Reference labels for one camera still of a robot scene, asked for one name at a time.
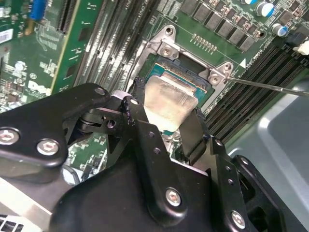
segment black connector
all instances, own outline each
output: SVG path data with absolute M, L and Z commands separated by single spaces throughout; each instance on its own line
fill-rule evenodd
M 64 34 L 69 30 L 76 2 L 76 0 L 64 0 L 62 3 L 62 10 L 57 21 L 57 30 Z

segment electrolytic capacitor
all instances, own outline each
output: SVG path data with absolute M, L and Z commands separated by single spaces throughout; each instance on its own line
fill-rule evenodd
M 275 6 L 269 2 L 261 2 L 256 7 L 256 14 L 258 16 L 270 17 L 275 11 Z
M 279 37 L 283 37 L 288 33 L 288 28 L 282 26 L 280 23 L 276 23 L 272 26 L 272 33 Z
M 257 0 L 240 0 L 240 2 L 241 2 L 242 4 L 248 4 L 248 5 L 250 5 L 250 4 L 255 4 L 255 3 L 257 2 Z

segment screw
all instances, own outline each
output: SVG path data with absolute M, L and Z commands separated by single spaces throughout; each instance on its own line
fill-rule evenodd
M 210 82 L 212 85 L 217 85 L 217 84 L 219 84 L 220 79 L 219 79 L 219 77 L 218 77 L 217 74 L 213 74 L 212 76 L 210 76 L 209 82 Z
M 244 157 L 241 157 L 240 159 L 244 164 L 249 165 L 249 162 Z
M 138 105 L 139 104 L 139 102 L 137 101 L 137 100 L 135 100 L 134 98 L 131 98 L 131 100 L 130 100 L 133 104 L 135 104 L 135 105 Z
M 231 216 L 232 216 L 232 219 L 233 219 L 235 225 L 237 225 L 238 228 L 240 228 L 240 229 L 246 228 L 245 220 L 243 219 L 243 217 L 238 212 L 232 211 Z
M 161 53 L 164 57 L 169 57 L 171 54 L 170 48 L 169 47 L 162 48 Z
M 104 94 L 105 94 L 105 92 L 104 92 L 104 90 L 103 90 L 102 88 L 96 88 L 96 89 L 95 89 L 95 92 L 96 92 L 97 94 L 99 94 L 99 95 L 104 95 Z
M 174 30 L 173 28 L 166 28 L 165 33 L 170 36 L 174 33 Z
M 59 150 L 59 146 L 55 140 L 46 139 L 38 143 L 37 150 L 42 155 L 52 156 L 57 153 L 57 151 Z
M 11 145 L 19 140 L 19 134 L 12 129 L 0 130 L 0 144 Z
M 215 141 L 216 141 L 217 145 L 223 146 L 223 143 L 219 139 L 216 139 Z
M 231 68 L 232 68 L 232 66 L 230 64 L 226 64 L 225 67 L 224 67 L 224 69 L 226 71 L 231 70 Z
M 180 195 L 170 188 L 166 191 L 165 197 L 167 201 L 173 206 L 179 206 L 182 202 Z

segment motherboard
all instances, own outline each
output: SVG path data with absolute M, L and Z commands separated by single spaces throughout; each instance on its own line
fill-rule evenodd
M 308 0 L 0 1 L 0 111 L 87 82 L 145 86 L 145 111 L 172 154 L 201 108 L 212 135 L 235 140 L 308 73 Z M 105 168 L 106 137 L 70 148 L 82 180 Z

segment white connector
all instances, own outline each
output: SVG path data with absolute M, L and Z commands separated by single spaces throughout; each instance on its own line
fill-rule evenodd
M 303 42 L 299 47 L 293 48 L 293 50 L 304 56 L 309 55 L 309 41 Z

